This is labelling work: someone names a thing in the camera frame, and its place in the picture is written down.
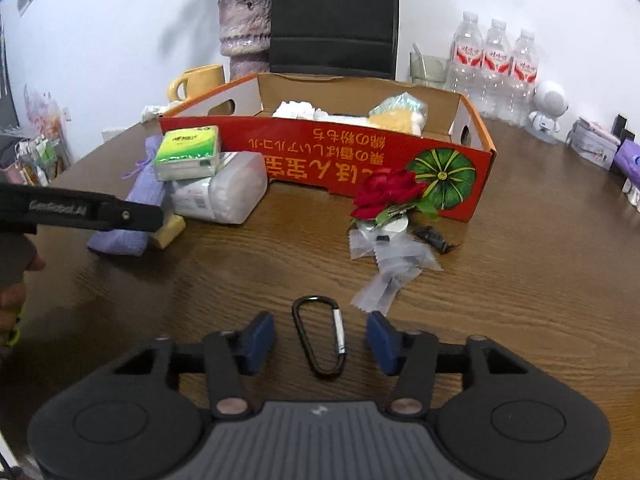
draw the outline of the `green tissue package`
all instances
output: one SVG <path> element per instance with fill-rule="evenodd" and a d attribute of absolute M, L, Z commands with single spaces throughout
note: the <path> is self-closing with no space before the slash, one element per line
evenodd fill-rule
<path fill-rule="evenodd" d="M 167 132 L 154 159 L 160 181 L 214 176 L 220 161 L 217 126 L 182 128 Z"/>

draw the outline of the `finger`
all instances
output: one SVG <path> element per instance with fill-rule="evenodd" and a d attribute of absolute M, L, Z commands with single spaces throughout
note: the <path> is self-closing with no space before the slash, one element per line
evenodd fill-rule
<path fill-rule="evenodd" d="M 17 310 L 0 310 L 0 329 L 11 330 L 15 326 Z"/>
<path fill-rule="evenodd" d="M 16 283 L 4 290 L 0 290 L 0 309 L 17 310 L 27 299 L 27 287 L 24 283 Z"/>
<path fill-rule="evenodd" d="M 39 254 L 33 257 L 33 260 L 27 267 L 27 270 L 42 270 L 47 266 L 47 263 L 42 259 Z"/>

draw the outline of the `purple cloth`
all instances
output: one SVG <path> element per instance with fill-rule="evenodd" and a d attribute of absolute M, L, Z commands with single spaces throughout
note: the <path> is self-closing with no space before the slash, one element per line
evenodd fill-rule
<path fill-rule="evenodd" d="M 165 195 L 163 182 L 158 182 L 154 173 L 153 160 L 162 143 L 162 136 L 147 137 L 145 140 L 146 159 L 136 163 L 136 170 L 124 175 L 124 178 L 138 174 L 136 181 L 127 195 L 127 200 L 139 204 L 162 205 Z M 98 232 L 89 240 L 87 247 L 105 254 L 129 254 L 141 256 L 145 252 L 148 233 L 140 231 Z"/>
<path fill-rule="evenodd" d="M 632 140 L 625 140 L 613 158 L 613 162 L 634 186 L 640 187 L 640 146 Z"/>

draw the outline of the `plastic water bottle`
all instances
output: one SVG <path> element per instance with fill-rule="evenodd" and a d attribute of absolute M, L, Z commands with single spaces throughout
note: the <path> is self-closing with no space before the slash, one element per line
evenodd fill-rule
<path fill-rule="evenodd" d="M 445 88 L 468 96 L 475 88 L 476 67 L 482 63 L 482 34 L 476 13 L 463 14 L 451 43 L 450 62 Z"/>
<path fill-rule="evenodd" d="M 510 64 L 511 46 L 507 39 L 507 24 L 501 20 L 492 20 L 484 42 L 482 68 L 478 72 L 478 92 L 473 98 L 474 105 L 484 117 L 498 116 L 502 81 L 509 73 Z"/>
<path fill-rule="evenodd" d="M 534 40 L 533 32 L 523 28 L 513 47 L 510 75 L 502 85 L 503 101 L 498 117 L 515 126 L 526 124 L 531 108 L 531 98 L 540 65 Z"/>

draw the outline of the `white wall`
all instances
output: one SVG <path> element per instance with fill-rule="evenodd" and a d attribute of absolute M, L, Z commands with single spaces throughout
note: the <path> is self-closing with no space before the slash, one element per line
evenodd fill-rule
<path fill-rule="evenodd" d="M 34 0 L 23 16 L 2 0 L 10 81 L 18 117 L 22 90 L 50 92 L 68 107 L 67 137 L 77 160 L 102 142 L 104 128 L 127 126 L 146 104 L 164 104 L 183 70 L 225 60 L 219 53 L 215 0 Z M 446 56 L 463 10 L 536 32 L 541 78 L 566 89 L 566 132 L 578 115 L 610 125 L 619 112 L 640 134 L 637 88 L 614 54 L 640 50 L 640 0 L 401 0 L 398 79 L 408 78 L 413 41 Z"/>

